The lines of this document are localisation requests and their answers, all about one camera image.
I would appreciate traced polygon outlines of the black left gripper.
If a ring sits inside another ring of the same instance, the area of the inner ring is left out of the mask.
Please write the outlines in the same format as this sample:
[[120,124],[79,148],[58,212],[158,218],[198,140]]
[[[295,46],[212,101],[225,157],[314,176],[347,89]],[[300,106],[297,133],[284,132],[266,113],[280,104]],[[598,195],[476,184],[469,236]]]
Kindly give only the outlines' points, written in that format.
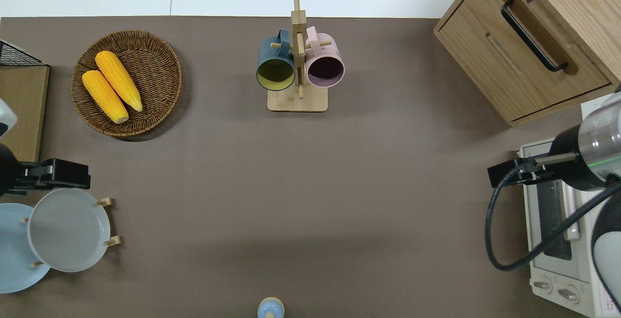
[[9,179],[9,194],[24,196],[31,190],[90,189],[89,167],[62,159],[18,162],[17,177]]

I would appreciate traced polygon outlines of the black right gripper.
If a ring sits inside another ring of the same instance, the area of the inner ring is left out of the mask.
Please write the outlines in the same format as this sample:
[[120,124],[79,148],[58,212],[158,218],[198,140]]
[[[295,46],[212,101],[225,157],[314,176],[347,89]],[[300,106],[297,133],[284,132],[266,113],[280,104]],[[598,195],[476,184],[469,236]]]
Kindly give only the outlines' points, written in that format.
[[495,189],[512,169],[521,165],[525,166],[510,177],[505,186],[535,185],[555,180],[553,173],[544,165],[537,165],[534,157],[517,157],[487,169],[491,187]]

